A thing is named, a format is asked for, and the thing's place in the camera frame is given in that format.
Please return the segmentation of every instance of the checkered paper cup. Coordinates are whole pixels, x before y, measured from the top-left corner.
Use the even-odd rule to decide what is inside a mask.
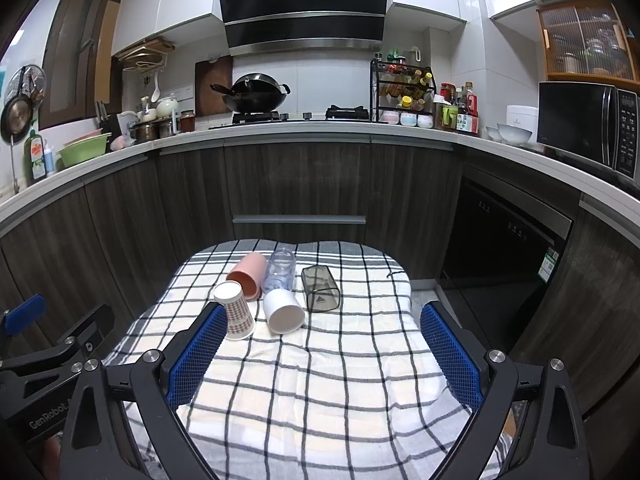
[[[255,319],[242,293],[242,285],[227,281],[213,289],[213,299],[226,310],[226,339],[239,341],[255,330]]]

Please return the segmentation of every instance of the window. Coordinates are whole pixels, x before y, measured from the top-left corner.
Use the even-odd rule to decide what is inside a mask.
[[[40,128],[95,117],[95,101],[122,111],[122,70],[111,57],[120,0],[60,0],[44,55]]]

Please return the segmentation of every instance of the wok handle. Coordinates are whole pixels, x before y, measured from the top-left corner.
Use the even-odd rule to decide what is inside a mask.
[[[226,86],[222,86],[222,85],[216,85],[216,84],[211,84],[209,85],[211,86],[211,89],[214,92],[218,92],[219,94],[225,94],[225,95],[231,95],[234,96],[235,94]]]

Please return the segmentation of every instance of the white appliance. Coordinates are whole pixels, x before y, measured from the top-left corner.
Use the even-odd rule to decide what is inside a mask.
[[[534,106],[507,106],[507,125],[533,132],[530,144],[538,142],[538,109]]]

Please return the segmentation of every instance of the white cup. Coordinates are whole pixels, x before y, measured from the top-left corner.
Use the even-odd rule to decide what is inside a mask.
[[[293,292],[285,288],[270,290],[262,300],[267,325],[276,334],[288,334],[300,328],[305,320],[305,311],[297,302]]]
[[[226,310],[226,339],[239,341],[255,330],[255,319],[242,293],[242,285],[231,280],[219,283],[213,289],[213,299]]]

